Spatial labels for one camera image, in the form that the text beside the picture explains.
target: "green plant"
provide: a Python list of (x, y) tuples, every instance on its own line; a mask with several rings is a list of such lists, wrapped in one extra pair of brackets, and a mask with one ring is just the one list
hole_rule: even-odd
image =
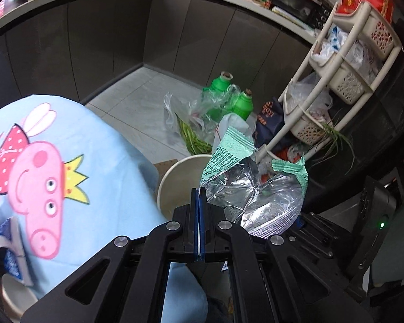
[(184, 123), (177, 115), (178, 124), (180, 126), (180, 134), (186, 143), (187, 150), (192, 154), (210, 154), (212, 145), (200, 140), (193, 132), (192, 128)]
[(327, 145), (326, 152), (323, 155), (323, 157), (319, 161), (317, 161), (314, 165), (320, 164), (330, 158), (335, 157), (338, 154), (339, 150), (343, 150), (344, 144), (346, 144), (350, 148), (350, 152), (353, 157), (350, 167), (347, 170), (346, 174), (349, 173), (349, 171), (353, 167), (356, 158), (350, 140), (346, 136), (344, 136), (341, 132), (335, 130), (334, 126), (332, 125), (332, 122), (330, 123), (331, 125), (327, 123), (320, 123), (320, 124), (323, 127), (324, 135), (322, 139), (319, 141), (319, 143), (316, 144), (316, 146), (326, 139), (330, 139), (330, 142)]

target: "peppa pig blanket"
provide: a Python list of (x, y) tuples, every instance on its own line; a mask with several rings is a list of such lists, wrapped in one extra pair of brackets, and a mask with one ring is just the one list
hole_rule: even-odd
[[(0, 109), (0, 224), (16, 216), (39, 298), (114, 237), (146, 236), (166, 220), (158, 173), (84, 106), (30, 96)], [(208, 304), (181, 264), (169, 273), (162, 322), (204, 322)]]

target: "beige basket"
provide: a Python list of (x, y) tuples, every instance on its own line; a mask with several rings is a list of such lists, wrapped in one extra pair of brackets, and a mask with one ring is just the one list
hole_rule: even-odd
[[(349, 33), (358, 22), (359, 11), (364, 7), (364, 4), (369, 4), (369, 2), (360, 2), (358, 8), (349, 15), (334, 13), (333, 23)], [(370, 16), (359, 34), (358, 39), (364, 41), (371, 47), (376, 55), (383, 61), (389, 56), (394, 45), (401, 45), (397, 34), (388, 21), (373, 6), (371, 6)]]
[[(311, 55), (320, 52), (320, 49), (320, 44), (315, 43), (311, 48)], [(316, 73), (320, 77), (323, 77), (336, 56), (341, 57), (340, 54), (334, 53), (322, 66), (313, 60), (312, 57), (308, 61)], [(354, 104), (365, 91), (371, 91), (367, 82), (346, 59), (343, 59), (340, 68), (332, 77), (328, 86), (347, 104)]]
[[(287, 98), (290, 96), (287, 93), (287, 89), (285, 90), (284, 98), (283, 98), (283, 109), (284, 109), (284, 123), (287, 125), (290, 122), (290, 113), (292, 113), (294, 108), (289, 108), (287, 105)], [(304, 142), (307, 145), (315, 145), (319, 142), (324, 136), (325, 132), (323, 130), (323, 126), (318, 123), (314, 118), (302, 110), (303, 114), (298, 122), (292, 126), (290, 132), (300, 141)]]

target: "green bottle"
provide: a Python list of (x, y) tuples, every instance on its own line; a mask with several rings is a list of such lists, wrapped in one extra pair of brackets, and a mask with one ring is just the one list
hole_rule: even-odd
[[(227, 91), (227, 88), (231, 84), (232, 80), (232, 74), (228, 73), (226, 71), (222, 71), (220, 73), (220, 76), (212, 80), (211, 86), (210, 87), (204, 87), (202, 90), (202, 98), (204, 98), (204, 95), (209, 91), (209, 96), (212, 97), (222, 97), (224, 96), (224, 92)], [(223, 116), (223, 111), (221, 108), (214, 108), (211, 109), (207, 112), (207, 115), (217, 123), (220, 122), (222, 116)]]
[(238, 96), (232, 107), (232, 112), (238, 114), (242, 119), (247, 120), (250, 113), (253, 111), (252, 92), (246, 89)]

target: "white paper cup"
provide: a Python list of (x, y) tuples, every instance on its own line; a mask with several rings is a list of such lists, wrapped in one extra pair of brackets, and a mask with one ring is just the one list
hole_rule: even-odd
[(172, 220), (176, 207), (190, 204), (192, 188), (199, 188), (202, 172), (211, 159), (210, 154), (198, 154), (175, 163), (160, 182), (157, 208)]

